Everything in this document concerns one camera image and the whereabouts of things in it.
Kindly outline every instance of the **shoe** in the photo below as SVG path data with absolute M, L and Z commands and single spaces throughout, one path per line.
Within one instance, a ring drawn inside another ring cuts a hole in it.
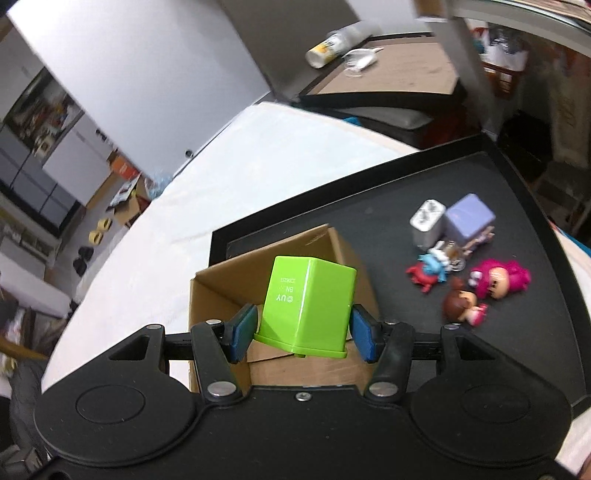
M 88 234 L 88 241 L 94 246 L 97 246 L 102 239 L 103 233 L 98 230 L 93 230 Z
M 106 232 L 109 228 L 111 228 L 111 225 L 113 225 L 113 220 L 110 218 L 103 218 L 99 220 L 99 223 L 97 223 L 96 229 L 99 232 Z
M 95 249 L 92 247 L 80 247 L 78 249 L 78 255 L 86 262 L 90 261 L 94 253 Z
M 72 267 L 74 267 L 78 276 L 81 277 L 86 272 L 88 265 L 86 265 L 83 258 L 78 257 L 72 262 Z

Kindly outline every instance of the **pink figurine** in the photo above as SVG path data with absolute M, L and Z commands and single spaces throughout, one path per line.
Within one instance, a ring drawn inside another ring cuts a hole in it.
M 484 260 L 473 268 L 468 279 L 468 285 L 476 290 L 480 299 L 487 294 L 494 299 L 501 299 L 509 292 L 527 290 L 530 282 L 530 271 L 515 260 L 505 263 L 494 258 Z

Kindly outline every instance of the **green plastic cup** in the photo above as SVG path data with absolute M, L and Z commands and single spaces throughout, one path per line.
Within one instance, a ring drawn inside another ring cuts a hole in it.
M 345 358 L 356 270 L 313 257 L 275 257 L 255 340 L 297 356 Z

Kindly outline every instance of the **cardboard box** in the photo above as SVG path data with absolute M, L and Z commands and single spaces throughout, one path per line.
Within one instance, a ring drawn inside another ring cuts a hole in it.
M 150 204 L 143 175 L 124 183 L 107 208 L 113 210 L 115 220 L 126 225 L 142 213 Z
M 121 154 L 115 154 L 110 161 L 111 170 L 124 180 L 131 180 L 139 175 L 139 170 L 129 163 Z
M 189 329 L 209 319 L 229 320 L 246 303 L 265 301 L 273 262 L 277 255 L 317 257 L 357 270 L 354 303 L 379 316 L 378 303 L 367 271 L 352 247 L 329 225 L 321 225 L 280 242 L 231 258 L 201 270 L 191 281 Z M 232 365 L 243 391 L 254 385 L 347 385 L 363 388 L 373 368 L 361 360 L 355 345 L 347 342 L 345 359 L 307 356 L 296 358 L 255 340 L 246 359 Z M 191 390 L 197 379 L 191 363 Z

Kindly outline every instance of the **lavender cube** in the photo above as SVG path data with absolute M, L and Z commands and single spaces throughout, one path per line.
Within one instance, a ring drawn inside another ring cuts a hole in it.
M 449 207 L 445 217 L 446 237 L 458 245 L 466 245 L 495 221 L 495 214 L 473 193 Z

